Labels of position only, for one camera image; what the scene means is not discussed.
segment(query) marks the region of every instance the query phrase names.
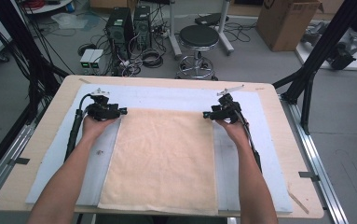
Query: cloth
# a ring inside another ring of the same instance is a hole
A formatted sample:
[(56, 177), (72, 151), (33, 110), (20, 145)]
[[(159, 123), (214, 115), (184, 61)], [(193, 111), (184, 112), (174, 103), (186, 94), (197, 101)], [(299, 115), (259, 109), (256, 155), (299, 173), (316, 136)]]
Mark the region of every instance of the cloth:
[(212, 122), (200, 112), (130, 108), (98, 206), (217, 215)]

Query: desk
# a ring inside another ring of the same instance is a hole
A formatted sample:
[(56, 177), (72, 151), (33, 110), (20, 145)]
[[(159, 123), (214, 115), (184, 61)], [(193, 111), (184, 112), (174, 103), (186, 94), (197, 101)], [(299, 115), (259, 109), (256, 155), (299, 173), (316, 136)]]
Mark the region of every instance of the desk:
[[(306, 218), (319, 218), (323, 216), (323, 208), (310, 179), (301, 178), (298, 174), (299, 171), (307, 171), (307, 168), (299, 152), (288, 120), (282, 110), (280, 100), (272, 85), (205, 80), (86, 76), (69, 76), (62, 83), (62, 86), (59, 88), (34, 132), (33, 137), (21, 154), (21, 157), (30, 159), (29, 163), (27, 165), (15, 165), (6, 183), (0, 190), (0, 210), (31, 210), (32, 206), (26, 204), (25, 199), (36, 177), (37, 164), (42, 161), (67, 110), (76, 97), (76, 92), (84, 83), (187, 89), (198, 89), (201, 87), (202, 89), (211, 90), (222, 90), (223, 88), (237, 87), (244, 84), (244, 91), (254, 91), (259, 95), (294, 208), (293, 213), (278, 214), (278, 216)], [(104, 210), (95, 206), (77, 206), (76, 212), (123, 213), (122, 211)], [(147, 212), (147, 214), (157, 215), (160, 213)], [(219, 216), (221, 217), (238, 217), (239, 215), (237, 212), (219, 211)]]

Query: black pole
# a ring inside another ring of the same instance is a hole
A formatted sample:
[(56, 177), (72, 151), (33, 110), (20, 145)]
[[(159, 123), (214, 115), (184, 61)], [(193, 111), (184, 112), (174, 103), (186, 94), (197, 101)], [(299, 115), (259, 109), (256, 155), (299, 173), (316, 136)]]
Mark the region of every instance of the black pole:
[(357, 0), (345, 0), (303, 66), (292, 75), (273, 83), (274, 88), (277, 89), (292, 82), (288, 91), (281, 95), (282, 99), (289, 104), (296, 104), (297, 98), (305, 91), (300, 123), (306, 134), (309, 134), (309, 106), (313, 79), (323, 62), (335, 49), (338, 41), (356, 19)]

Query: metal stand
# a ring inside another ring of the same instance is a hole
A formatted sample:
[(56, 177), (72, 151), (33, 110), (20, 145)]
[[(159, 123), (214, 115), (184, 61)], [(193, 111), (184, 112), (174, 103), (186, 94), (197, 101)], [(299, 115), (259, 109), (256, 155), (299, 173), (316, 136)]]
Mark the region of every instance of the metal stand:
[[(227, 18), (227, 11), (230, 5), (230, 0), (225, 0), (222, 6), (222, 14), (221, 20), (219, 21), (219, 27), (217, 28), (219, 39), (224, 44), (225, 48), (227, 48), (227, 55), (230, 55), (231, 52), (234, 51), (233, 47), (231, 46), (230, 42), (228, 41), (227, 37), (224, 34), (225, 29), (225, 21)], [(174, 50), (175, 59), (178, 60), (182, 56), (182, 51), (179, 48), (177, 39), (175, 38), (174, 30), (175, 30), (175, 0), (170, 0), (170, 29), (167, 31), (169, 35), (170, 42), (172, 43), (172, 49)]]
[(357, 0), (344, 1), (303, 66), (292, 75), (273, 83), (274, 88), (277, 89), (292, 82), (288, 91), (281, 95), (281, 98), (289, 104), (295, 105), (297, 98), (304, 91), (300, 124), (306, 134), (309, 134), (309, 107), (314, 77), (355, 19), (357, 19)]

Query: gray floor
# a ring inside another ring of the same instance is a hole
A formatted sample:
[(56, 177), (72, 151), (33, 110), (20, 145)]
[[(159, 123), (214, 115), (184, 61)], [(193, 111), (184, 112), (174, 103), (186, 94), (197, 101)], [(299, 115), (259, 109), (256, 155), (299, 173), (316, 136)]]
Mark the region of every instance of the gray floor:
[[(52, 14), (45, 14), (44, 17), (47, 19), (42, 18), (41, 21), (51, 22), (48, 19), (50, 15)], [(92, 25), (84, 30), (56, 30), (53, 34), (47, 35), (53, 48), (75, 74), (82, 73), (80, 56), (77, 54), (78, 47), (89, 43), (94, 35), (102, 35), (105, 25), (105, 21), (98, 17), (90, 14), (81, 16), (88, 18)], [(177, 19), (176, 31), (193, 24), (194, 18), (190, 16)], [(254, 19), (231, 18), (230, 22), (232, 21), (250, 25)], [(52, 30), (57, 29), (56, 24), (44, 26)], [(226, 56), (221, 46), (203, 54), (213, 62), (219, 80), (273, 83), (300, 68), (301, 63), (294, 52), (271, 52), (255, 29), (244, 33), (251, 41), (232, 42), (235, 51), (230, 56)], [(163, 56), (164, 64), (157, 69), (143, 68), (137, 77), (174, 78), (177, 61), (173, 59), (168, 40), (164, 43), (167, 47), (167, 53)], [(187, 49), (182, 50), (183, 54), (191, 54)], [(53, 53), (52, 58), (55, 64), (66, 70)], [(27, 105), (27, 89), (28, 81), (13, 60), (9, 63), (0, 63), (0, 142)], [(287, 87), (282, 87), (277, 92), (283, 93), (286, 89)], [(348, 221), (357, 223), (357, 72), (323, 69), (318, 72), (314, 80), (309, 130)], [(27, 213), (0, 212), (0, 223), (23, 223), (27, 216)], [(90, 217), (85, 216), (83, 223), (89, 221)], [(332, 221), (326, 212), (322, 219), (281, 218), (280, 223)]]

